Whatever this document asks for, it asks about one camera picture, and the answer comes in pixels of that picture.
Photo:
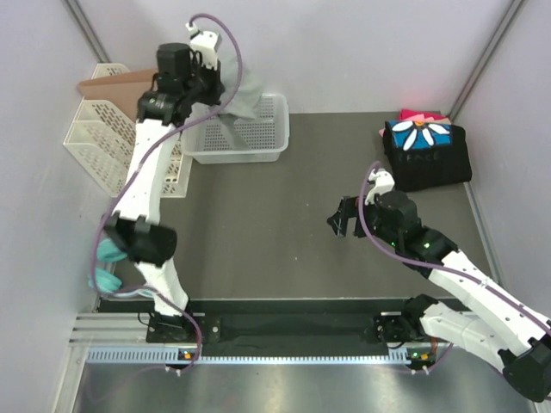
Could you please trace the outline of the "grey t shirt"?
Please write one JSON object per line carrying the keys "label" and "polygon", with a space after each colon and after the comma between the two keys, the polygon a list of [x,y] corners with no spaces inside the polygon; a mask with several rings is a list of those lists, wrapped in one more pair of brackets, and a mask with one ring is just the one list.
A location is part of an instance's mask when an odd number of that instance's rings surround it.
{"label": "grey t shirt", "polygon": [[240,71],[235,55],[231,56],[228,52],[223,52],[219,60],[221,62],[221,82],[225,87],[220,101],[228,100],[237,84],[238,74],[241,74],[241,82],[235,96],[214,118],[222,125],[222,131],[232,151],[248,151],[251,147],[236,131],[235,124],[238,120],[255,120],[258,117],[258,106],[263,95],[264,82],[245,64],[242,64]]}

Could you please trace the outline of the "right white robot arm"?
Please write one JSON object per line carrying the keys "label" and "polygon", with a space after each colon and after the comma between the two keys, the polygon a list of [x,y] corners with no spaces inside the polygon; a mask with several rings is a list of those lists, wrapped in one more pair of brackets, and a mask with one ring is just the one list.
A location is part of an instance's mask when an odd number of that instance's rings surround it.
{"label": "right white robot arm", "polygon": [[550,396],[550,319],[529,308],[479,269],[438,230],[422,223],[416,203],[401,191],[364,200],[343,197],[327,223],[338,237],[355,219],[356,237],[368,237],[387,254],[465,305],[472,317],[419,295],[402,311],[404,334],[419,341],[442,338],[498,370],[533,402]]}

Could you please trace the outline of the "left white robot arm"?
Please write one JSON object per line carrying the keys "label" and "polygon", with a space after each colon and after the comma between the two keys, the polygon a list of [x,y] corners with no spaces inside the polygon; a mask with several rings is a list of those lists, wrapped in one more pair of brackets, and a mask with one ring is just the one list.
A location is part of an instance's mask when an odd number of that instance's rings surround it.
{"label": "left white robot arm", "polygon": [[158,70],[137,102],[135,140],[127,181],[102,228],[145,279],[154,310],[149,342],[187,342],[198,335],[183,311],[189,296],[173,256],[177,234],[160,223],[160,201],[171,155],[196,103],[220,104],[224,86],[216,46],[167,43],[157,50]]}

